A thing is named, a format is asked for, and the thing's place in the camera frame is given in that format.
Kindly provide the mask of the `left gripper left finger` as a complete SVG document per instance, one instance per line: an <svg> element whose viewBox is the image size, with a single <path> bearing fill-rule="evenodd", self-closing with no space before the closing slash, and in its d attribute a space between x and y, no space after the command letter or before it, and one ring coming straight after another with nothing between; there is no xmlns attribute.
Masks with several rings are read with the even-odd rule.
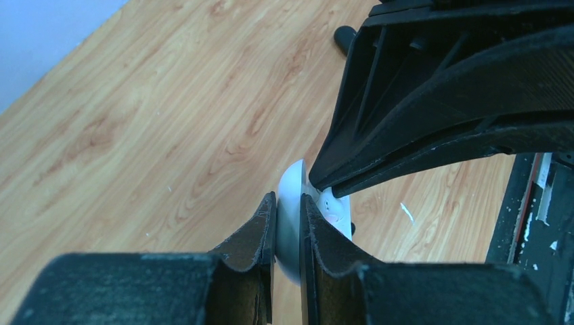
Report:
<svg viewBox="0 0 574 325"><path fill-rule="evenodd" d="M277 200L203 253L67 253L52 259L13 324L270 324Z"/></svg>

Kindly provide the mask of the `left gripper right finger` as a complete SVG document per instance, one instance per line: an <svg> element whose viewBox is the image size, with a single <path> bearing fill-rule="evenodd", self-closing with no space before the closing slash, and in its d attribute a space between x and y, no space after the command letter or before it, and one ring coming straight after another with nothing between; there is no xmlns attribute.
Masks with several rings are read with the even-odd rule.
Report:
<svg viewBox="0 0 574 325"><path fill-rule="evenodd" d="M513 265L385 263L301 196L304 324L553 324L542 295Z"/></svg>

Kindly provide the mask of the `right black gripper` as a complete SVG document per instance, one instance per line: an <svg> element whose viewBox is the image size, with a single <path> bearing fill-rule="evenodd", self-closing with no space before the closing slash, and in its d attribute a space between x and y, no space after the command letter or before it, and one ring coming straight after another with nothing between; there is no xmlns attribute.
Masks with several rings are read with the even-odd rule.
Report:
<svg viewBox="0 0 574 325"><path fill-rule="evenodd" d="M309 174L339 198L496 154L573 151L572 1L383 1Z"/></svg>

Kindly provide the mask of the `white earbud charging case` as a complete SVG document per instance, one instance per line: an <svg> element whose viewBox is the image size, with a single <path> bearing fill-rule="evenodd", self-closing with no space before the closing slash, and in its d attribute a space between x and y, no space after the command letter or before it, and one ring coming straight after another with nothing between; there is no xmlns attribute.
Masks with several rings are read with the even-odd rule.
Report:
<svg viewBox="0 0 574 325"><path fill-rule="evenodd" d="M278 184L278 211L275 256L281 270L294 284L301 284L300 273L300 219L301 196L312 197L324 219L343 236L352 239L350 197L335 198L331 188L314 188L306 174L306 164L300 159L283 173Z"/></svg>

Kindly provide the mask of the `black earbud charging case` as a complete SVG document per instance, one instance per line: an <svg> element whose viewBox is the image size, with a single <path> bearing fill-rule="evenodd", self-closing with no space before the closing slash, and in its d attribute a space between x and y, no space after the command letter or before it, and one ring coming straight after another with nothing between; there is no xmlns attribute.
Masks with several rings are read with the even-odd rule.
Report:
<svg viewBox="0 0 574 325"><path fill-rule="evenodd" d="M357 31L351 26L339 26L334 31L334 42L344 56L348 56L351 44L356 34Z"/></svg>

